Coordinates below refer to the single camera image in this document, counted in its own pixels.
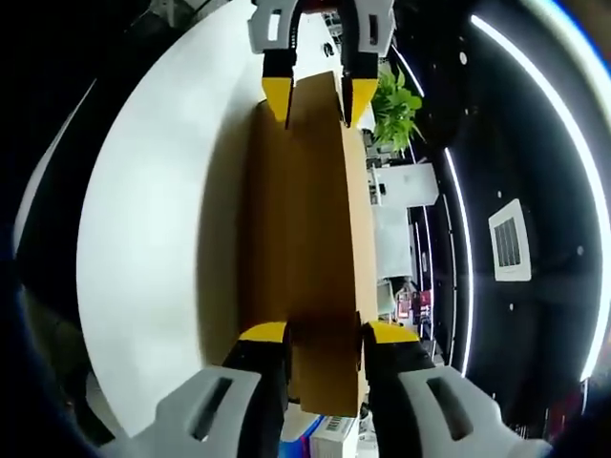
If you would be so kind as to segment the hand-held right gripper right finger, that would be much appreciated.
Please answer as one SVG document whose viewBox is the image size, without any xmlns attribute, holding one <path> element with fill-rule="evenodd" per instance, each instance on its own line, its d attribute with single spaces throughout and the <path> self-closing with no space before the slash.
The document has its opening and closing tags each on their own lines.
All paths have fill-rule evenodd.
<svg viewBox="0 0 611 458">
<path fill-rule="evenodd" d="M 437 366 L 413 331 L 361 328 L 369 408 L 381 457 L 546 457 L 541 439 L 507 427 L 497 402 L 451 366 Z"/>
</svg>

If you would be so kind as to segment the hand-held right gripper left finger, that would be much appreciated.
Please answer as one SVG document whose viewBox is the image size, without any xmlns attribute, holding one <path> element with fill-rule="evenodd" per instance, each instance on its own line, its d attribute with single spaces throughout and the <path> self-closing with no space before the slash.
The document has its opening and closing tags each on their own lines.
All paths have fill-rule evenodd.
<svg viewBox="0 0 611 458">
<path fill-rule="evenodd" d="M 244 331 L 211 365 L 158 402 L 154 421 L 102 447 L 102 457 L 276 457 L 291 372 L 289 326 Z"/>
</svg>

